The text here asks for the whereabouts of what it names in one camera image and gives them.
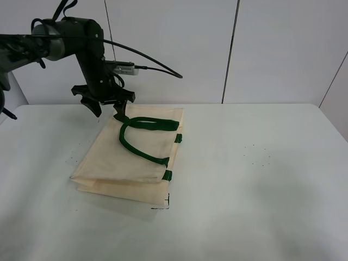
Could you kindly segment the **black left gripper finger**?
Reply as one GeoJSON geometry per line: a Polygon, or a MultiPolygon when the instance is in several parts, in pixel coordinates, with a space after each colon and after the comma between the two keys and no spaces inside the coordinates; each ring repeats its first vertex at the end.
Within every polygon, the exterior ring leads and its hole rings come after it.
{"type": "Polygon", "coordinates": [[[126,116],[126,105],[127,101],[116,101],[113,108],[116,111],[116,114],[114,115],[114,119],[116,120],[128,120],[128,117],[126,116]]]}
{"type": "Polygon", "coordinates": [[[102,110],[101,106],[97,101],[91,100],[89,98],[82,98],[81,104],[86,106],[96,117],[100,117],[102,110]]]}

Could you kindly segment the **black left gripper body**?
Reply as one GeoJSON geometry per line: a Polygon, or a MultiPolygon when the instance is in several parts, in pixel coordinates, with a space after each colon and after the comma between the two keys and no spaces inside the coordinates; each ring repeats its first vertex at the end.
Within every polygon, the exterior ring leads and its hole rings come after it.
{"type": "Polygon", "coordinates": [[[118,101],[135,101],[135,93],[125,89],[124,80],[116,73],[107,73],[102,80],[86,80],[85,85],[75,85],[74,96],[81,96],[81,104],[113,104],[118,101]]]}

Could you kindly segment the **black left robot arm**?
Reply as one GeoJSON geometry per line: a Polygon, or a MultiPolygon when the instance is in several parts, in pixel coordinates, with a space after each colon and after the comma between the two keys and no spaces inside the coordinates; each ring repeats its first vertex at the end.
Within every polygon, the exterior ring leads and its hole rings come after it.
{"type": "Polygon", "coordinates": [[[1,113],[16,119],[5,108],[6,91],[11,89],[8,73],[31,63],[45,68],[44,59],[58,61],[76,56],[86,83],[75,85],[73,95],[82,97],[81,104],[96,117],[101,115],[101,106],[112,104],[123,115],[127,102],[135,101],[135,93],[124,89],[124,81],[115,81],[118,75],[115,61],[104,57],[104,32],[94,20],[68,17],[59,22],[40,20],[32,25],[30,35],[1,35],[1,113]]]}

